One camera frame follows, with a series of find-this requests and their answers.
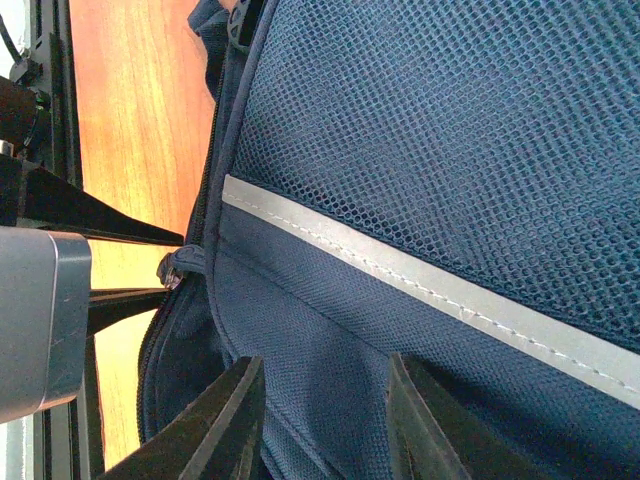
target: zipper track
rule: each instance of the zipper track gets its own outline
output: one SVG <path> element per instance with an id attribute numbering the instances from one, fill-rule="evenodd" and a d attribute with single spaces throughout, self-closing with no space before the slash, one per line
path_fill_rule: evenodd
<path id="1" fill-rule="evenodd" d="M 218 86 L 216 87 L 216 106 L 213 110 L 213 123 L 211 126 L 211 135 L 209 137 L 209 149 L 207 150 L 207 157 L 204 164 L 204 170 L 202 172 L 202 184 L 200 185 L 200 191 L 198 192 L 198 198 L 196 200 L 196 207 L 194 212 L 194 232 L 192 243 L 200 245 L 202 242 L 202 236 L 204 234 L 205 215 L 207 212 L 207 200 L 209 197 L 209 179 L 211 176 L 211 170 L 213 169 L 213 144 L 215 140 L 216 124 L 218 120 L 218 110 L 220 107 L 220 96 L 222 95 L 222 83 L 224 81 L 224 73 L 226 66 L 226 56 L 222 61 L 222 67 L 220 69 L 220 79 L 218 80 Z M 171 308 L 175 299 L 180 295 L 184 282 L 176 287 L 175 290 L 167 292 L 167 295 L 162 299 L 160 306 L 156 314 L 153 316 L 149 328 L 142 339 L 140 346 L 140 354 L 138 356 L 138 390 L 136 396 L 136 417 L 138 423 L 138 439 L 140 444 L 145 441 L 144 425 L 142 419 L 142 390 L 144 386 L 144 378 L 149 367 L 151 360 L 151 352 L 153 347 L 158 341 L 160 332 L 162 331 L 169 315 L 171 314 Z"/>

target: reflective strip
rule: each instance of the reflective strip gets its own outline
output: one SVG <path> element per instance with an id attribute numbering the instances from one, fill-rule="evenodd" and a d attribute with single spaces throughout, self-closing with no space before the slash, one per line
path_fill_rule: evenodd
<path id="1" fill-rule="evenodd" d="M 227 176 L 222 198 L 225 203 L 640 409 L 640 355 L 524 307 L 242 180 Z"/>

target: wooden table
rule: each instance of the wooden table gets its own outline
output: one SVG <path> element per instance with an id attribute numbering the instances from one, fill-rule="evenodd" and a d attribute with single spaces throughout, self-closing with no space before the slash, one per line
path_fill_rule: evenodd
<path id="1" fill-rule="evenodd" d="M 187 16 L 196 0 L 71 0 L 84 187 L 123 213 L 185 232 L 213 100 Z M 91 242 L 92 287 L 158 287 L 168 249 Z M 105 463 L 138 447 L 136 363 L 150 314 L 96 336 Z"/>

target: backpack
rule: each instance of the backpack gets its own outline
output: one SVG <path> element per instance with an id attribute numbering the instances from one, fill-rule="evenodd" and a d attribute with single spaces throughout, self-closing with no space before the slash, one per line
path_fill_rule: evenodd
<path id="1" fill-rule="evenodd" d="M 260 477 L 638 478 L 638 13 L 201 0 L 215 126 L 141 441 L 259 357 Z"/>

